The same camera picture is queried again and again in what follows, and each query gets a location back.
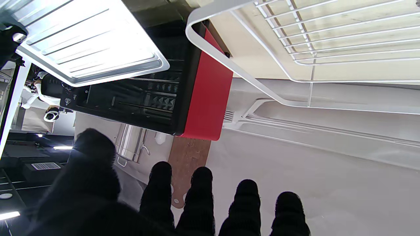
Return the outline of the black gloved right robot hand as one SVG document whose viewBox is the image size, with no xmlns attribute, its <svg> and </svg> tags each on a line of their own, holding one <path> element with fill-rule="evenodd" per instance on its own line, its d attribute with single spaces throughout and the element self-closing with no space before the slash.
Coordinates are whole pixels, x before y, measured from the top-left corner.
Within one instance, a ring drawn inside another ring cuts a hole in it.
<svg viewBox="0 0 420 236">
<path fill-rule="evenodd" d="M 0 32 L 0 68 L 11 61 L 18 46 L 26 39 L 28 33 L 21 27 L 4 23 Z"/>
</svg>

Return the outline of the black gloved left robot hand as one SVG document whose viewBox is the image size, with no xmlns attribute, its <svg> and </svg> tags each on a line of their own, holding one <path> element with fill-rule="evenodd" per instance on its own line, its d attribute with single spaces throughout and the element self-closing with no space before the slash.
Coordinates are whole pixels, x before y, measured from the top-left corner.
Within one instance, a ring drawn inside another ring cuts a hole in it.
<svg viewBox="0 0 420 236">
<path fill-rule="evenodd" d="M 172 167 L 151 170 L 139 210 L 117 199 L 116 148 L 99 131 L 79 134 L 68 163 L 40 200 L 28 236 L 215 236 L 212 172 L 199 167 L 191 177 L 177 226 L 171 210 Z M 255 181 L 239 183 L 219 236 L 261 236 L 261 199 Z M 293 192 L 279 194 L 270 236 L 310 236 L 303 204 Z"/>
</svg>

